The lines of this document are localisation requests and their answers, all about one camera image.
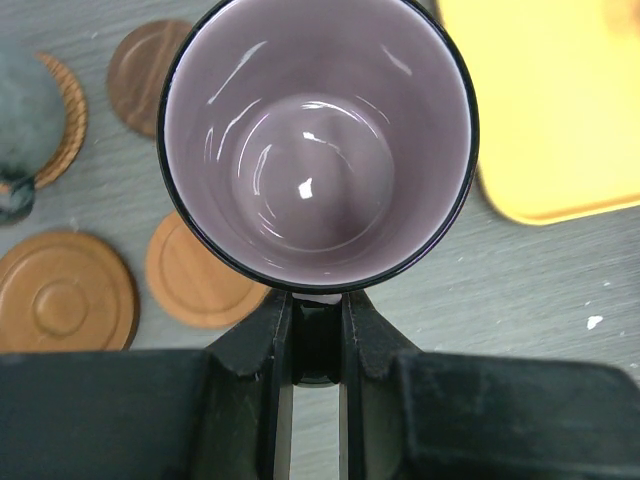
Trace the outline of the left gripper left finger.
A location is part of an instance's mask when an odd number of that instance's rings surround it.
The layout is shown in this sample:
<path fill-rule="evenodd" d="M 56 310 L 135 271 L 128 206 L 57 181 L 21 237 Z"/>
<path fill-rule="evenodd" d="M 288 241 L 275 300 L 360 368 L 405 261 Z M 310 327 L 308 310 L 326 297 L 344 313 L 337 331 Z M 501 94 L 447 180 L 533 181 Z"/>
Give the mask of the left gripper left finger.
<path fill-rule="evenodd" d="M 292 297 L 271 291 L 209 348 L 201 426 L 203 479 L 288 479 L 291 465 Z"/>

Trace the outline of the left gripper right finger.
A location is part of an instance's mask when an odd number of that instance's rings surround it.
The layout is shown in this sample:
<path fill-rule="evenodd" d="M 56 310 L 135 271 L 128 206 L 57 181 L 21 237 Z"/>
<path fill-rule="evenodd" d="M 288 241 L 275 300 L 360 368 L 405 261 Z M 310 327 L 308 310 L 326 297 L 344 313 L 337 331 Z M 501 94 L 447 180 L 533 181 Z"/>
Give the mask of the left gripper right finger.
<path fill-rule="evenodd" d="M 392 366 L 410 340 L 356 291 L 342 298 L 340 347 L 339 477 L 391 478 L 402 433 Z"/>

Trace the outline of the orange wooden coaster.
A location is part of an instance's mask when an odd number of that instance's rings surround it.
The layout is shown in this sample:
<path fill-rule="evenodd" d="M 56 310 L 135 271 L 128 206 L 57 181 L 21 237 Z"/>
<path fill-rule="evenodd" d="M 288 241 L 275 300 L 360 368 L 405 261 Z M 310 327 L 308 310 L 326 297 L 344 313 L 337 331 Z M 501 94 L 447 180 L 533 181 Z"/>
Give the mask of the orange wooden coaster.
<path fill-rule="evenodd" d="M 267 286 L 211 254 L 176 212 L 161 221 L 149 241 L 146 280 L 153 297 L 169 315 L 203 329 L 242 321 L 269 293 Z"/>

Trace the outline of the grooved wooden coaster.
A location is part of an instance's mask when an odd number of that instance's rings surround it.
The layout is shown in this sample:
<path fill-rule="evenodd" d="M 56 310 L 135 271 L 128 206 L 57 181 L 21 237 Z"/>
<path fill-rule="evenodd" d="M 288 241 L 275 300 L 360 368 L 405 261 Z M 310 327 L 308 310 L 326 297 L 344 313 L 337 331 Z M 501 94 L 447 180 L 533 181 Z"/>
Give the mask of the grooved wooden coaster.
<path fill-rule="evenodd" d="M 1 258 L 1 352 L 124 350 L 138 327 L 136 282 L 96 236 L 54 230 Z"/>

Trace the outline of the purple transparent cup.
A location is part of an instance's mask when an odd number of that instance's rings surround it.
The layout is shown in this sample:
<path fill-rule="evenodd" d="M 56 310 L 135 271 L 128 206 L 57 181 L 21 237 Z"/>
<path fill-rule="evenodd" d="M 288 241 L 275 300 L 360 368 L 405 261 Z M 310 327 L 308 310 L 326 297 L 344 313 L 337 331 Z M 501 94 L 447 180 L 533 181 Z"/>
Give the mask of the purple transparent cup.
<path fill-rule="evenodd" d="M 430 252 L 479 138 L 467 65 L 416 1 L 221 1 L 172 59 L 157 121 L 161 175 L 196 238 L 312 297 Z"/>

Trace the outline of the orange cork coaster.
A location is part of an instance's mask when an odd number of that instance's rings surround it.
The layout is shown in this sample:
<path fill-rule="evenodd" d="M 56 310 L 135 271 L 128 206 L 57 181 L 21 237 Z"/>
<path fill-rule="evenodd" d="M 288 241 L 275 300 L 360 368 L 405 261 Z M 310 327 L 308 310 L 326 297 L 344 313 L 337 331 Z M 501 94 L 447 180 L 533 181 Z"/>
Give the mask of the orange cork coaster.
<path fill-rule="evenodd" d="M 55 154 L 36 175 L 35 187 L 43 188 L 62 175 L 79 153 L 88 128 L 88 103 L 80 82 L 69 67 L 51 54 L 31 53 L 45 64 L 56 80 L 66 112 L 63 139 Z M 8 188 L 2 183 L 1 192 L 8 193 Z"/>

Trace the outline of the dark brown wooden coaster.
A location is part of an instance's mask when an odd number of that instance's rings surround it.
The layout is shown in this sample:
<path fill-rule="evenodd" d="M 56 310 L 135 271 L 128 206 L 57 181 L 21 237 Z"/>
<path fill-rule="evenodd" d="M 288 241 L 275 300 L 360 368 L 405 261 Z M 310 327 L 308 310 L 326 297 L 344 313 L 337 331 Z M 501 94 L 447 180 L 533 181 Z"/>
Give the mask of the dark brown wooden coaster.
<path fill-rule="evenodd" d="M 114 113 L 135 132 L 156 136 L 163 84 L 191 29 L 190 23 L 179 19 L 148 22 L 132 30 L 115 49 L 106 89 Z"/>

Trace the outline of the grey mug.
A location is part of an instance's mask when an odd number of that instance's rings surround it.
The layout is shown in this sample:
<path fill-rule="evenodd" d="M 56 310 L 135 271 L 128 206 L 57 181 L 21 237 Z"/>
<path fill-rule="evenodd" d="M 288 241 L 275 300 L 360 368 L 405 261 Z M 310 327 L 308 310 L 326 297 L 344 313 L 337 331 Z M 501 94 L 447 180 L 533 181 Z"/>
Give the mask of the grey mug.
<path fill-rule="evenodd" d="M 36 55 L 1 44 L 1 224 L 27 217 L 35 202 L 36 175 L 58 149 L 66 112 L 58 84 Z"/>

